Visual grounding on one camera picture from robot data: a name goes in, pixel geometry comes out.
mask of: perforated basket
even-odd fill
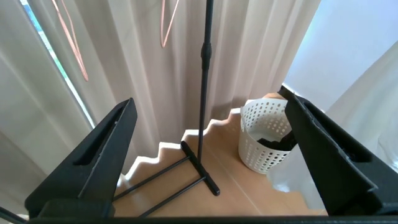
[[[263,98],[241,108],[241,133],[239,156],[250,169],[266,174],[283,161],[290,151],[279,151],[263,146],[257,141],[280,141],[292,128],[284,113],[287,100]]]

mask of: laundry basket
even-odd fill
[[[291,132],[284,113],[287,100],[263,98],[241,108],[239,156],[246,166],[260,173],[283,161],[290,150],[275,150],[258,143],[260,139],[280,142]]]

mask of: beige curtain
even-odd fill
[[[29,4],[95,123],[134,98],[139,118],[124,172],[138,155],[157,156],[160,141],[179,142],[197,128],[205,1],[180,1],[165,49],[160,0],[64,1],[89,82],[52,2]],[[166,23],[174,4],[167,1]],[[318,4],[215,1],[207,121],[280,88]],[[24,199],[91,126],[20,2],[0,1],[0,15],[0,168],[8,170],[0,174],[0,206],[24,213]]]
[[[167,1],[165,26],[176,1]],[[160,47],[160,0],[65,1],[89,75],[85,82],[50,1],[30,1],[93,119],[133,97],[138,121],[124,172],[160,141],[198,126],[206,1],[182,0]],[[319,1],[215,1],[206,120],[277,91]]]

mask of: black stand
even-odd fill
[[[189,160],[194,168],[200,175],[200,178],[193,181],[191,184],[188,184],[183,189],[179,190],[178,192],[174,193],[167,199],[163,200],[159,204],[155,205],[148,211],[144,212],[139,217],[146,217],[161,206],[165,205],[169,201],[175,199],[182,193],[186,192],[187,190],[191,189],[196,184],[200,183],[201,181],[205,181],[207,187],[211,190],[213,195],[218,196],[220,194],[220,189],[217,187],[213,179],[210,177],[209,173],[205,170],[205,168],[201,164],[201,153],[203,147],[203,130],[205,125],[205,111],[206,111],[206,93],[207,93],[207,78],[208,72],[210,67],[210,58],[211,58],[211,44],[210,44],[210,37],[211,37],[211,21],[213,17],[213,0],[207,0],[206,2],[206,23],[205,23],[205,41],[201,48],[201,58],[202,58],[202,76],[201,76],[201,90],[200,90],[200,115],[199,115],[199,140],[198,140],[198,157],[195,156],[193,151],[189,148],[186,142],[181,142],[181,149],[185,153],[186,157],[180,159],[179,161],[173,163],[172,165],[166,167],[165,169],[159,171],[158,173],[146,178],[142,182],[139,182],[135,186],[130,187],[129,189],[125,190],[124,192],[120,193],[119,195],[113,198],[113,201],[127,195],[128,193],[136,190],[137,188],[143,186],[144,184],[150,182],[151,180],[155,179],[156,177],[166,173],[167,171],[177,167],[178,165],[182,164],[183,162]]]

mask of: black metal bar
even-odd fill
[[[184,157],[184,158],[180,159],[179,161],[177,161],[177,162],[171,164],[170,166],[168,166],[168,167],[162,169],[162,170],[159,171],[158,173],[156,173],[156,174],[154,174],[154,175],[152,175],[152,176],[146,178],[145,180],[139,182],[138,184],[136,184],[136,185],[130,187],[129,189],[127,189],[127,190],[121,192],[120,194],[118,194],[117,196],[113,197],[113,201],[116,201],[117,199],[119,199],[119,198],[121,198],[121,197],[127,195],[128,193],[132,192],[133,190],[136,190],[137,188],[141,187],[142,185],[144,185],[144,184],[150,182],[151,180],[155,179],[156,177],[158,177],[158,176],[160,176],[160,175],[166,173],[167,171],[173,169],[174,167],[180,165],[181,163],[187,161],[188,159],[189,159],[189,156]]]
[[[27,222],[27,220],[19,217],[18,215],[10,212],[9,210],[0,207],[0,218],[5,219],[6,221],[9,221],[11,223],[15,223],[15,224],[23,224],[25,222]]]
[[[205,168],[198,162],[198,159],[195,157],[195,154],[189,147],[189,145],[185,142],[181,142],[181,149],[189,157],[189,160],[191,161],[192,165],[194,168],[197,170],[199,175],[201,177],[206,177],[205,183],[207,187],[211,190],[211,193],[213,193],[214,196],[219,196],[220,195],[220,189],[214,182],[214,180],[210,177],[209,173],[205,170]]]
[[[140,215],[140,218],[144,218],[146,216],[148,216],[149,214],[151,214],[152,212],[156,211],[157,209],[159,209],[161,206],[165,205],[166,203],[170,202],[171,200],[175,199],[176,197],[178,197],[179,195],[181,195],[182,193],[186,192],[187,190],[191,189],[193,186],[195,186],[196,184],[199,184],[201,181],[203,181],[205,179],[205,177],[200,177],[199,179],[195,180],[194,182],[192,182],[191,184],[187,185],[186,187],[184,187],[183,189],[179,190],[178,192],[174,193],[173,195],[171,195],[170,197],[166,198],[165,200],[163,200],[162,202],[158,203],[157,205],[153,206],[152,208],[150,208],[148,211],[144,212],[142,215]]]
[[[207,79],[211,58],[211,22],[213,18],[213,0],[206,2],[205,41],[201,48],[201,88],[200,88],[200,114],[199,114],[199,142],[198,163],[201,163],[201,151],[203,147],[203,130],[205,128]]]

